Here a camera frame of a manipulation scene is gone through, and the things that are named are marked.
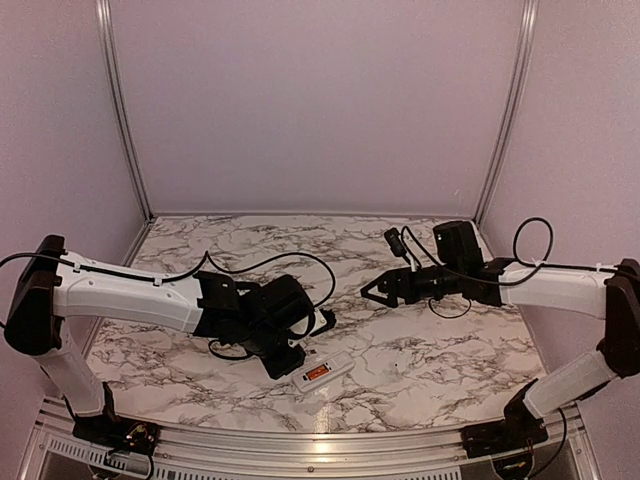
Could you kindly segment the white remote control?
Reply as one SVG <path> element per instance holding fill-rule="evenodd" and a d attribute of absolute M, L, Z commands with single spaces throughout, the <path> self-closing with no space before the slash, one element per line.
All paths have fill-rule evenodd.
<path fill-rule="evenodd" d="M 317 390 L 341 378 L 355 367 L 355 361 L 346 351 L 339 351 L 323 359 L 305 363 L 292 374 L 293 385 L 302 393 Z"/>

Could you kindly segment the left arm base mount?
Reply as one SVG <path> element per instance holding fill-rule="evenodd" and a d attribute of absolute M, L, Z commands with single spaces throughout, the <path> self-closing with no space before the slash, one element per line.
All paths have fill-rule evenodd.
<path fill-rule="evenodd" d="M 80 417 L 74 424 L 74 437 L 108 447 L 116 452 L 152 455 L 156 448 L 160 427 L 153 422 L 121 417 L 111 421 L 102 418 Z"/>

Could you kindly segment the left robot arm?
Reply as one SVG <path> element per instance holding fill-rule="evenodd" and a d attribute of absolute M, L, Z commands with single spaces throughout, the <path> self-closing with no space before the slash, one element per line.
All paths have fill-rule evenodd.
<path fill-rule="evenodd" d="M 201 267 L 176 276 L 152 274 L 90 261 L 66 251 L 56 235 L 22 257 L 28 264 L 4 324 L 5 340 L 39 363 L 76 421 L 106 445 L 125 438 L 126 423 L 66 332 L 67 318 L 113 318 L 239 345 L 273 379 L 302 364 L 298 344 L 316 327 L 313 303 L 290 275 L 261 286 Z"/>

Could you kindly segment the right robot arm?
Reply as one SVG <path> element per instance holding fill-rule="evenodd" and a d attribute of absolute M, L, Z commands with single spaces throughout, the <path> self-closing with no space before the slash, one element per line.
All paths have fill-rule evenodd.
<path fill-rule="evenodd" d="M 487 261 L 469 221 L 434 227 L 437 252 L 423 267 L 406 245 L 409 228 L 392 228 L 384 237 L 407 267 L 388 270 L 361 288 L 362 297 L 389 308 L 399 303 L 441 300 L 460 295 L 492 306 L 527 306 L 583 314 L 604 322 L 597 347 L 535 380 L 512 398 L 495 438 L 515 448 L 540 427 L 543 418 L 576 399 L 597 392 L 616 378 L 639 372 L 639 264 L 625 259 L 613 266 L 553 264 L 546 258 L 525 262 L 518 256 Z"/>

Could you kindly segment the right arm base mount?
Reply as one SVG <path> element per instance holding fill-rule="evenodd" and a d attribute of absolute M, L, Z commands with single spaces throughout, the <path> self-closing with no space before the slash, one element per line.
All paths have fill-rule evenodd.
<path fill-rule="evenodd" d="M 460 431 L 463 448 L 468 458 L 502 454 L 544 443 L 549 436 L 543 424 L 534 424 L 524 430 L 509 427 L 505 420 L 463 427 Z"/>

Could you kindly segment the orange battery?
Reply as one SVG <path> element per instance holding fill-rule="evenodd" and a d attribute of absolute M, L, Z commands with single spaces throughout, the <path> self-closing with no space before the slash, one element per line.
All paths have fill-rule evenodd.
<path fill-rule="evenodd" d="M 314 381 L 323 375 L 326 375 L 330 372 L 330 369 L 325 365 L 320 365 L 308 372 L 305 373 L 305 378 L 309 381 Z"/>

